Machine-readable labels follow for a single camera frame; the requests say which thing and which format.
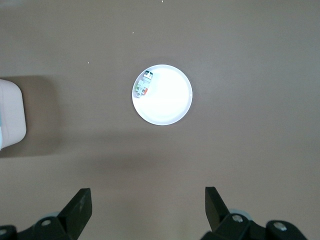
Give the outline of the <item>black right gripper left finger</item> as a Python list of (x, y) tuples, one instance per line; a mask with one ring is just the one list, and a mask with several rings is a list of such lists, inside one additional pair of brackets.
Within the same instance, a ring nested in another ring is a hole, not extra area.
[(14, 225), (2, 225), (2, 240), (77, 240), (92, 216), (90, 188), (81, 188), (56, 215), (47, 216), (18, 232)]

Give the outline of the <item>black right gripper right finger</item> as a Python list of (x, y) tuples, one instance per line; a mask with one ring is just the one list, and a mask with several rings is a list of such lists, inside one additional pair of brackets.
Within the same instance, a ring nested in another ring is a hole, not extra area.
[(218, 190), (205, 188), (205, 213), (211, 231), (203, 240), (305, 240), (305, 235), (292, 223), (270, 220), (265, 227), (241, 213), (231, 213)]

